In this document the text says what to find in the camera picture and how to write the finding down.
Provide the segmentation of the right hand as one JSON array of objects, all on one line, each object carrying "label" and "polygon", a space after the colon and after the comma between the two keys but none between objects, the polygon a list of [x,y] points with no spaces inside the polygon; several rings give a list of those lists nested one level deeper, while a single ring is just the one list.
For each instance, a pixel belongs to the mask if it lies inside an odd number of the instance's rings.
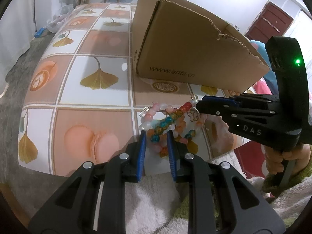
[{"label": "right hand", "polygon": [[284,171],[282,161],[295,161],[292,175],[299,173],[309,163],[311,149],[308,144],[297,145],[289,152],[278,152],[270,147],[264,146],[266,167],[270,174],[277,174]]}]

